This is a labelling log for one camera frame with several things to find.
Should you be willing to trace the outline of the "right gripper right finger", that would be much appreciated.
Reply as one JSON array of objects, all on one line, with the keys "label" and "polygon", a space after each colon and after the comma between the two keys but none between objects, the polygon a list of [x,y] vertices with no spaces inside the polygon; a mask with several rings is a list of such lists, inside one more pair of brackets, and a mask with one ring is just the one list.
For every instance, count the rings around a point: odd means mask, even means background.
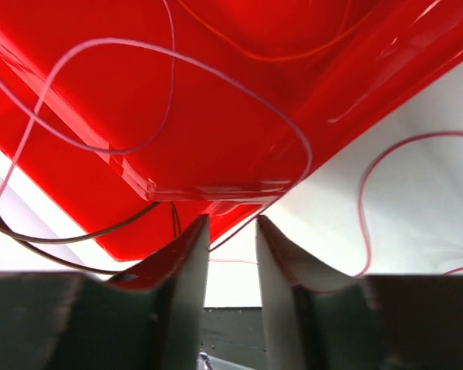
[{"label": "right gripper right finger", "polygon": [[463,369],[463,275],[351,277],[256,224],[271,369]]}]

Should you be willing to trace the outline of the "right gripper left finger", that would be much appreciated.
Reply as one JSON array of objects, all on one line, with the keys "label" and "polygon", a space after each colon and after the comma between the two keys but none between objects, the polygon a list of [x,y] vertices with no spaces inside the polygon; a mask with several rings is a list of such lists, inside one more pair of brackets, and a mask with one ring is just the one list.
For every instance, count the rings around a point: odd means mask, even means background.
[{"label": "right gripper left finger", "polygon": [[210,220],[108,281],[0,273],[0,369],[194,369]]}]

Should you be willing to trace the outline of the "red plastic bin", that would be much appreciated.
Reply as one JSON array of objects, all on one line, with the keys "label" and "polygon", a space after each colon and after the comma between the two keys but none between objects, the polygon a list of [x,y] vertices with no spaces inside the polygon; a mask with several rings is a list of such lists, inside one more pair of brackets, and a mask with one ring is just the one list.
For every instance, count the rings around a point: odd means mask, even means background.
[{"label": "red plastic bin", "polygon": [[211,235],[312,173],[463,60],[463,1],[0,1],[0,78],[35,105],[19,167],[119,261],[211,215]]}]

